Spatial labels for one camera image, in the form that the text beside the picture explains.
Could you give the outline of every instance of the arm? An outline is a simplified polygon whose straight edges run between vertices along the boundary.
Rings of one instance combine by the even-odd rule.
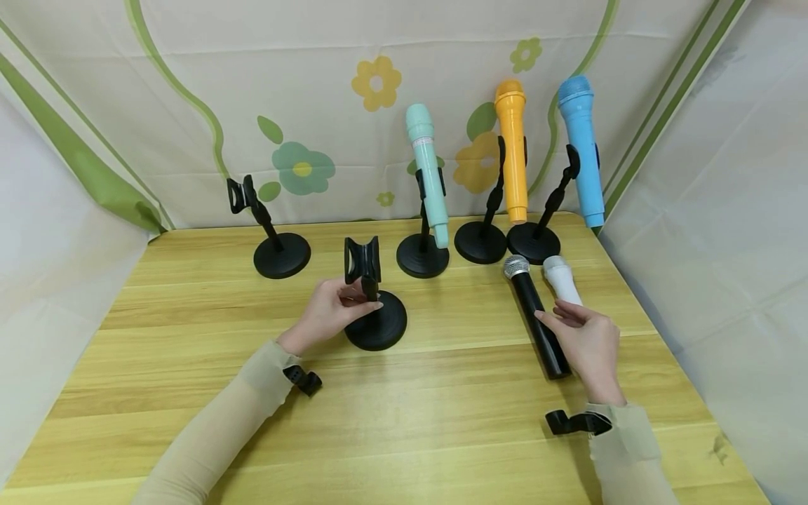
[[[676,505],[662,471],[659,451],[642,407],[625,400],[617,380],[620,329],[580,305],[556,300],[551,314],[536,316],[558,337],[564,355],[587,391],[587,410],[603,415],[612,429],[589,440],[605,505]]]
[[[292,388],[283,370],[297,361],[274,340],[264,344],[177,436],[133,505],[204,503],[244,444],[283,405]]]
[[[213,486],[279,406],[292,383],[284,369],[306,349],[379,309],[356,285],[321,282],[303,316],[277,341],[263,345],[238,375],[182,430],[152,470],[133,505],[201,505]]]

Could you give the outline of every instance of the yellow microphone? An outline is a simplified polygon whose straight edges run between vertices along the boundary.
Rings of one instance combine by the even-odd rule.
[[[499,131],[505,139],[505,205],[511,223],[521,225],[528,220],[528,183],[525,176],[524,128],[522,113],[527,100],[522,83],[516,79],[497,86],[494,107],[499,118]]]

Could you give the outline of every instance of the white microphone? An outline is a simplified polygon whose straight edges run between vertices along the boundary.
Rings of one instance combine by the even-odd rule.
[[[576,305],[583,305],[578,289],[575,288],[575,281],[572,280],[572,268],[566,264],[561,256],[550,256],[542,265],[547,279],[556,292],[556,298],[569,301]]]

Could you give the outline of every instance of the fabric backdrop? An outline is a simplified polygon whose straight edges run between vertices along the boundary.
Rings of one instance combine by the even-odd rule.
[[[695,78],[744,3],[7,0],[0,90],[101,205],[159,232],[251,223],[224,184],[246,174],[276,222],[414,216],[415,102],[436,125],[449,212],[481,213],[498,169],[494,89],[518,78],[540,210],[566,166],[559,83],[590,78],[604,186],[630,179],[640,130],[659,134],[646,113],[683,96],[671,67]]]

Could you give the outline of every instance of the black round base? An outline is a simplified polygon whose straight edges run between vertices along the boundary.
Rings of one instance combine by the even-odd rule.
[[[497,263],[505,255],[505,234],[494,225],[488,225],[485,237],[480,233],[486,228],[482,221],[473,221],[460,227],[455,234],[455,249],[471,263],[489,265]]]
[[[398,244],[396,261],[408,276],[430,279],[439,276],[449,265],[449,249],[438,249],[435,237],[429,236],[427,249],[421,251],[421,236],[410,235]]]
[[[507,248],[515,255],[523,255],[533,265],[541,265],[550,256],[561,253],[561,243],[550,228],[545,228],[538,239],[533,238],[536,223],[524,223],[507,233]]]
[[[311,247],[298,234],[278,234],[282,251],[275,250],[269,238],[261,242],[253,255],[255,270],[269,279],[286,279],[303,270],[311,259]]]
[[[357,319],[345,328],[345,335],[364,351],[384,351],[396,344],[406,330],[406,309],[401,300],[390,292],[380,291],[379,310]]]

